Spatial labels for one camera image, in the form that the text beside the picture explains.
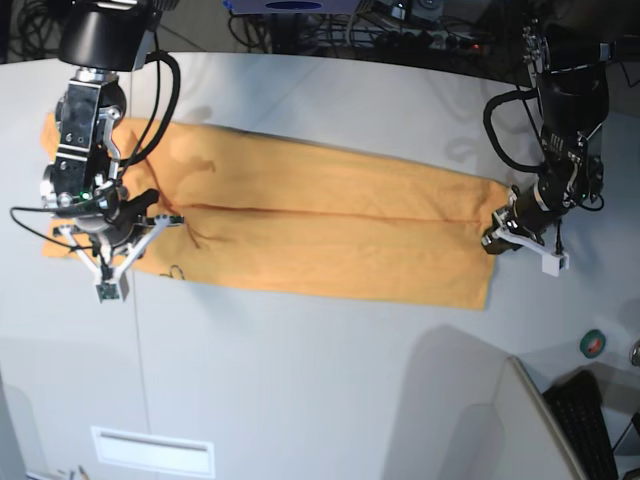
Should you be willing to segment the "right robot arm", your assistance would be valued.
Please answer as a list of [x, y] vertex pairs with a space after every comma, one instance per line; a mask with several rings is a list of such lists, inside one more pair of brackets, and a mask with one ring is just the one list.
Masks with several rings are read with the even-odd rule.
[[127, 109], [119, 76], [153, 61], [174, 62], [152, 50], [163, 13], [174, 1], [75, 1], [63, 27], [58, 58], [76, 72], [55, 110], [59, 143], [40, 187], [43, 204], [89, 236], [95, 247], [122, 247], [142, 234], [139, 219], [158, 200], [148, 190], [128, 199], [122, 177], [127, 167], [159, 143], [175, 110], [180, 86], [147, 147], [123, 158], [113, 133]]

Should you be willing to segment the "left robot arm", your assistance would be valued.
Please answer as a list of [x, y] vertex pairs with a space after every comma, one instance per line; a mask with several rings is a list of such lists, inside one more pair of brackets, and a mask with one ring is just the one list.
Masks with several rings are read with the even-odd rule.
[[[615, 43], [535, 17], [525, 20], [523, 39], [532, 87], [489, 100], [483, 125], [499, 159], [536, 179], [525, 190], [512, 187], [507, 204], [493, 212], [481, 238], [489, 255], [542, 248], [547, 228], [559, 226], [572, 209], [597, 212], [604, 207], [604, 166], [590, 142], [609, 113], [606, 65]], [[498, 107], [530, 100], [537, 102], [542, 119], [538, 141], [543, 160], [537, 165], [514, 161], [502, 148], [492, 122]]]

